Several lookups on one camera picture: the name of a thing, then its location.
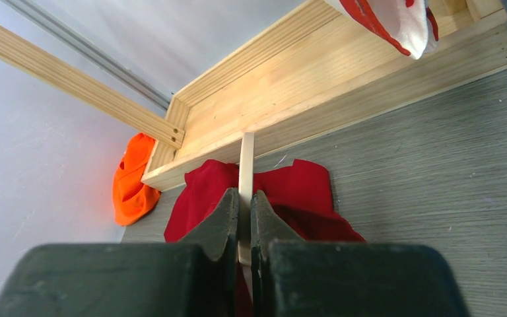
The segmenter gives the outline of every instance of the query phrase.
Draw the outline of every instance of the orange fabric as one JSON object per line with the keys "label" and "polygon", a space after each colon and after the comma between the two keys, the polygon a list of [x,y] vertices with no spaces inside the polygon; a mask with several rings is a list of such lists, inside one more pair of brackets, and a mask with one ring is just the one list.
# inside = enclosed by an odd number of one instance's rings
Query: orange fabric
{"label": "orange fabric", "polygon": [[160,199],[160,192],[141,183],[141,177],[154,147],[154,139],[139,133],[127,144],[114,175],[116,223],[127,226],[148,213]]}

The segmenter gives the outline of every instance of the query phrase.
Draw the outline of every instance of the red fabric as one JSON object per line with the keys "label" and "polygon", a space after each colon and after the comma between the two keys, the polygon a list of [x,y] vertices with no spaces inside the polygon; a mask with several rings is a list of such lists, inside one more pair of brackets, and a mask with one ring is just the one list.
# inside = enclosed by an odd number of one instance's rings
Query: red fabric
{"label": "red fabric", "polygon": [[432,34],[434,35],[434,39],[438,42],[438,23],[436,23],[436,19],[434,18],[434,14],[432,14],[430,8],[426,8],[426,18],[430,21],[430,24],[432,25]]}
{"label": "red fabric", "polygon": [[[238,187],[238,166],[208,160],[185,176],[164,237],[176,242],[209,216],[228,188]],[[254,174],[253,192],[263,190],[276,214],[306,240],[364,242],[333,210],[329,172],[321,165],[294,160],[292,166]],[[242,270],[238,267],[237,316],[253,316]]]}

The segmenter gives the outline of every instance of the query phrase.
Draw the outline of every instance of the wooden plank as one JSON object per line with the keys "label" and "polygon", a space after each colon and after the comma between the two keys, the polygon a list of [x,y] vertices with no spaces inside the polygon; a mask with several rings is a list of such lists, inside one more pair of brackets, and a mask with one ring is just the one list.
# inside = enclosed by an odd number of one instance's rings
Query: wooden plank
{"label": "wooden plank", "polygon": [[[434,54],[418,61],[400,56],[255,122],[246,131],[255,131],[255,155],[264,155],[503,69],[507,69],[507,15],[499,11],[445,36]],[[182,184],[184,173],[201,166],[205,159],[238,162],[241,138],[242,132],[235,131],[216,139],[152,170],[143,176],[143,182],[167,190]]]}
{"label": "wooden plank", "polygon": [[442,0],[449,15],[454,15],[460,11],[466,10],[467,2],[465,0]]}
{"label": "wooden plank", "polygon": [[238,177],[238,193],[240,209],[238,211],[238,260],[242,265],[252,264],[250,207],[254,192],[254,145],[252,132],[242,136],[240,149],[240,171]]}
{"label": "wooden plank", "polygon": [[144,132],[172,149],[184,131],[0,26],[0,59]]}
{"label": "wooden plank", "polygon": [[176,96],[193,107],[340,15],[323,0],[309,0],[186,85]]}
{"label": "wooden plank", "polygon": [[[184,130],[186,127],[187,115],[189,107],[176,97],[172,98],[166,113],[166,121],[176,126],[176,129]],[[149,172],[151,166],[162,166],[172,162],[176,150],[162,142],[156,141],[152,149],[151,157],[145,167],[145,174]]]}
{"label": "wooden plank", "polygon": [[500,0],[467,0],[467,7],[475,21],[504,9]]}
{"label": "wooden plank", "polygon": [[[430,6],[444,12],[442,0],[431,1]],[[440,15],[437,21],[441,37],[473,24],[469,11]],[[196,104],[190,110],[186,139],[176,158],[200,151],[237,130],[245,131],[361,74],[380,70],[399,57],[393,46],[353,19],[336,17]],[[412,60],[407,58],[403,65],[407,62]],[[387,75],[383,71],[376,74],[376,78]]]}

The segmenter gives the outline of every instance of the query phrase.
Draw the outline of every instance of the gray floor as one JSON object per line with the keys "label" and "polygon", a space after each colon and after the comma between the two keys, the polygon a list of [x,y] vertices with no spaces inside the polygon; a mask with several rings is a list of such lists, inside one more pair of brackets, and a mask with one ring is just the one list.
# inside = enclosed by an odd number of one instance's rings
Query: gray floor
{"label": "gray floor", "polygon": [[[255,170],[285,155],[279,166],[329,169],[337,211],[368,241],[435,247],[474,316],[507,316],[507,71],[263,157]],[[163,193],[123,241],[163,241],[181,190]]]}

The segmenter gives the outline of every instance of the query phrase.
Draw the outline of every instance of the wooden stick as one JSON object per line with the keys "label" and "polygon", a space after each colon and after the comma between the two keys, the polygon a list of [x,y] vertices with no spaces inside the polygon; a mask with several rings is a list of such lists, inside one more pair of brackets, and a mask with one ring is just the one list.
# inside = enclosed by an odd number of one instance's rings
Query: wooden stick
{"label": "wooden stick", "polygon": [[240,209],[238,211],[238,260],[241,264],[252,264],[250,207],[254,190],[254,133],[244,133],[240,151],[240,172],[238,193]]}
{"label": "wooden stick", "polygon": [[171,148],[179,149],[182,146],[183,130],[2,26],[0,26],[0,59],[89,103]]}

